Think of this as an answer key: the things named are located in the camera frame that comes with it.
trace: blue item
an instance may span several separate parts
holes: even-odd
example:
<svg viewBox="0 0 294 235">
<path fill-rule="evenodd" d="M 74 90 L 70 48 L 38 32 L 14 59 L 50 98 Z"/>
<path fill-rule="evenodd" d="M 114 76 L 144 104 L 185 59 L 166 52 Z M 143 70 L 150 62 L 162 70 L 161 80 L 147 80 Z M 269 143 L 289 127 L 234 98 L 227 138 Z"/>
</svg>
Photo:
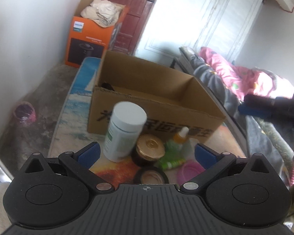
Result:
<svg viewBox="0 0 294 235">
<path fill-rule="evenodd" d="M 271 118 L 271 115 L 272 115 L 272 113 L 270 111 L 251 108 L 245 104 L 238 106 L 238 111 L 241 114 L 253 116 L 253 117 L 259 117 L 262 119 L 269 119 L 269 118 Z"/>
<path fill-rule="evenodd" d="M 74 159 L 83 167 L 90 169 L 100 158 L 100 145 L 92 142 L 74 154 Z"/>
<path fill-rule="evenodd" d="M 209 169 L 218 161 L 216 155 L 199 144 L 195 147 L 195 159 L 204 169 Z"/>
</svg>

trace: pink plastic bowl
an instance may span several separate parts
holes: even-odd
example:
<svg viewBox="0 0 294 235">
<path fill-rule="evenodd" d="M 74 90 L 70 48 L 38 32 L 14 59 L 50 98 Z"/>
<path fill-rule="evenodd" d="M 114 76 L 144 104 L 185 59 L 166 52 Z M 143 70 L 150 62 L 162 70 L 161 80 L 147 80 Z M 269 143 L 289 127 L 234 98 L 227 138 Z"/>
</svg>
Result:
<svg viewBox="0 0 294 235">
<path fill-rule="evenodd" d="M 178 170 L 176 177 L 177 182 L 179 185 L 182 185 L 204 171 L 205 169 L 198 162 L 192 160 L 188 161 Z"/>
</svg>

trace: philips logo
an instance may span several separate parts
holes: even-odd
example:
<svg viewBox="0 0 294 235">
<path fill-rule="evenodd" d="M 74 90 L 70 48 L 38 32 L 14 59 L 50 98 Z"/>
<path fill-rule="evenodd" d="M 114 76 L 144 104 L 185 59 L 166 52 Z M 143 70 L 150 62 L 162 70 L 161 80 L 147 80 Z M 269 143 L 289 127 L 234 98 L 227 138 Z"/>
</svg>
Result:
<svg viewBox="0 0 294 235">
<path fill-rule="evenodd" d="M 84 27 L 84 23 L 83 22 L 74 21 L 73 31 L 76 31 L 76 32 L 80 32 L 81 33 L 83 27 Z"/>
<path fill-rule="evenodd" d="M 82 29 L 84 27 L 84 23 L 83 22 L 78 22 L 78 21 L 74 21 L 74 28 L 80 28 Z"/>
</svg>

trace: cardboard box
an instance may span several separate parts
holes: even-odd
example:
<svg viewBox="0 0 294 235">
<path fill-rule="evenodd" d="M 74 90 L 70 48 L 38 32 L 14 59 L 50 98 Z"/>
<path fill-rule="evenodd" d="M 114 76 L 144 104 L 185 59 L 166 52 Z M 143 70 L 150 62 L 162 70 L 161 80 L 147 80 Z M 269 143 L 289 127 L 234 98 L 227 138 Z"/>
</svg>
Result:
<svg viewBox="0 0 294 235">
<path fill-rule="evenodd" d="M 112 49 L 129 7 L 122 7 L 118 22 L 103 28 L 93 20 L 81 17 L 81 11 L 93 0 L 81 0 L 73 17 L 66 46 L 65 64 L 79 68 L 85 57 L 101 58 L 104 51 Z"/>
<path fill-rule="evenodd" d="M 109 83 L 115 91 L 100 86 Z M 140 58 L 107 51 L 97 72 L 88 132 L 106 134 L 114 105 L 130 101 L 148 120 L 143 132 L 167 140 L 181 127 L 204 143 L 222 124 L 224 114 L 191 75 Z"/>
</svg>

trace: white door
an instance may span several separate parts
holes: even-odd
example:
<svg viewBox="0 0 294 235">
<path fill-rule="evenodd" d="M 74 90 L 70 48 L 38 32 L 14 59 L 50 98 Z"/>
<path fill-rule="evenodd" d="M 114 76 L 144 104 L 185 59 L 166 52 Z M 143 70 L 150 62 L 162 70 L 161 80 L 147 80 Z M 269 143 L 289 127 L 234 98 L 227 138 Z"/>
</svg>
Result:
<svg viewBox="0 0 294 235">
<path fill-rule="evenodd" d="M 198 51 L 204 45 L 215 48 L 220 44 L 216 51 L 222 51 L 227 59 L 233 58 L 261 1 L 157 0 L 135 56 L 170 65 L 173 57 L 179 56 L 182 45 Z M 237 10 L 238 16 L 231 18 Z"/>
</svg>

